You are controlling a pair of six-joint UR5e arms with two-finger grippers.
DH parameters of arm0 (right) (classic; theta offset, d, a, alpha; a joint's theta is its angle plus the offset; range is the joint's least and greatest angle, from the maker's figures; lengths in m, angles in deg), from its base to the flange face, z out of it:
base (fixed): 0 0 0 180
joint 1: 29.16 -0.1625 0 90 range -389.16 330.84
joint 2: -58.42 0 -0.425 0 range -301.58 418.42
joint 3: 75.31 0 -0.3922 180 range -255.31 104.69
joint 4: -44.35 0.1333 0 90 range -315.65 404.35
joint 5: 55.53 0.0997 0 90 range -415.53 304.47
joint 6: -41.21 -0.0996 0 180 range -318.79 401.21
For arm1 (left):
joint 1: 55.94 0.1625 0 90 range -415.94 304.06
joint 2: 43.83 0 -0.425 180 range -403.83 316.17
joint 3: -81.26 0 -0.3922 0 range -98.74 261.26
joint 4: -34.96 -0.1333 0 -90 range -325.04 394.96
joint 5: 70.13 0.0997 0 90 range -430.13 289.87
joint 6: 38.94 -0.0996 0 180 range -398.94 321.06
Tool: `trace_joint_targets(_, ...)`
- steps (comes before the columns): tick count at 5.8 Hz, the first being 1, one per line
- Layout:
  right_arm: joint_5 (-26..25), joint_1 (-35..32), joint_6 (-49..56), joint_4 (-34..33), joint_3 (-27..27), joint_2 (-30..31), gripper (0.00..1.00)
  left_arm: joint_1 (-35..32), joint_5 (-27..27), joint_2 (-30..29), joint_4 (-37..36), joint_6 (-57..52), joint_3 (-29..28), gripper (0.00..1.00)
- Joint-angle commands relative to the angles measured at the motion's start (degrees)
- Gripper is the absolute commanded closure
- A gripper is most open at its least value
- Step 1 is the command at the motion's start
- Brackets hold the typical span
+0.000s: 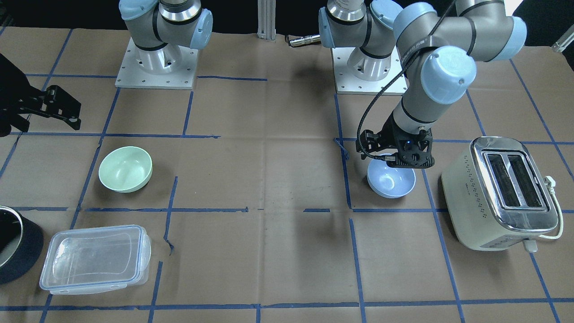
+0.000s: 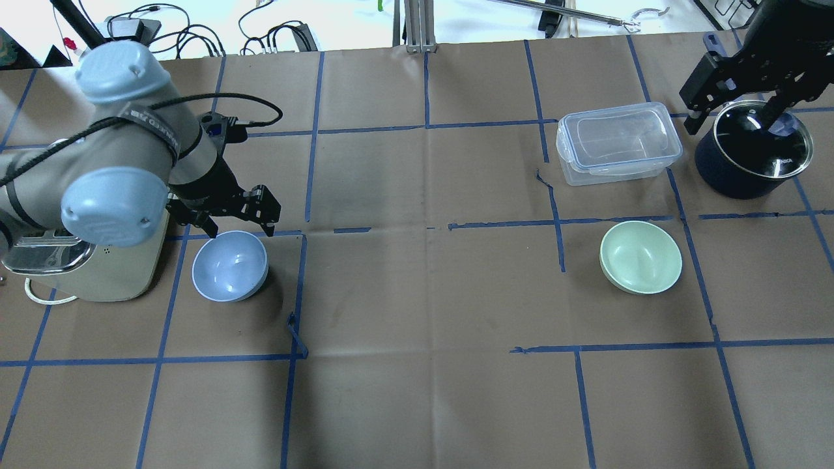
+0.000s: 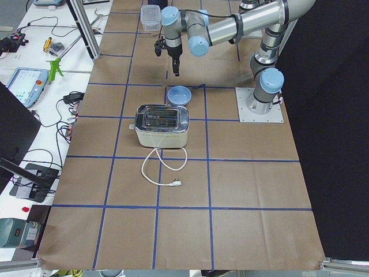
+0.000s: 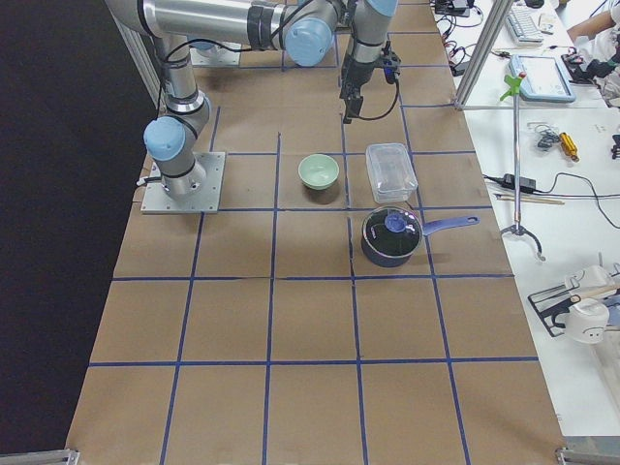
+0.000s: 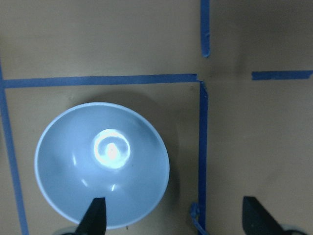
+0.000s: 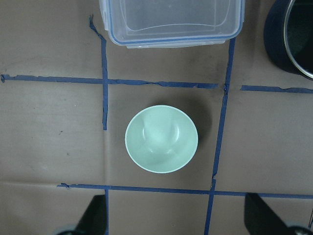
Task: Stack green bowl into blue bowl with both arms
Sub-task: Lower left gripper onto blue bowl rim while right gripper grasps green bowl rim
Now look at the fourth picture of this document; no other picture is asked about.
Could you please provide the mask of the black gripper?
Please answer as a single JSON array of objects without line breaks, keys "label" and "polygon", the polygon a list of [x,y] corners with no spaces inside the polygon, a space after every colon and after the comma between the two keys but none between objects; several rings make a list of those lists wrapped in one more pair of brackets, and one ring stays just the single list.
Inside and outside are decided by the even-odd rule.
[{"label": "black gripper", "polygon": [[360,119],[363,104],[361,87],[371,78],[376,69],[384,73],[387,84],[396,83],[400,74],[400,57],[391,46],[353,46],[345,53],[341,69],[340,99],[345,104],[344,124]]}]

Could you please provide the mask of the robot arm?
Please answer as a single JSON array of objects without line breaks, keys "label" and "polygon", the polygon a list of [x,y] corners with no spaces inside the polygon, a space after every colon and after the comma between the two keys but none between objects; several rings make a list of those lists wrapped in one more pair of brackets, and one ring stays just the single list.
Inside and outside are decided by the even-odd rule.
[{"label": "robot arm", "polygon": [[323,60],[337,27],[348,28],[340,90],[346,124],[361,117],[361,88],[375,70],[383,70],[387,83],[398,82],[400,60],[388,40],[394,1],[110,1],[108,8],[154,45],[156,117],[143,140],[160,176],[151,191],[166,211],[216,210],[223,180],[223,154],[194,150],[211,107],[195,80],[192,46],[232,53],[284,50],[297,65],[313,67]]}]

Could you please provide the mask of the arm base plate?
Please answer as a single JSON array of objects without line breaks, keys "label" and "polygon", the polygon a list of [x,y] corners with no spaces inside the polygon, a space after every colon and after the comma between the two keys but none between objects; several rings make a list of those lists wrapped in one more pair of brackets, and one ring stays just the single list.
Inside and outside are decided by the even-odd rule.
[{"label": "arm base plate", "polygon": [[226,152],[195,152],[193,169],[183,177],[170,178],[152,164],[144,184],[141,212],[144,214],[217,213],[225,172]]},{"label": "arm base plate", "polygon": [[191,61],[198,68],[226,68],[239,66],[239,53],[229,51],[220,46],[208,49],[190,48]]}]

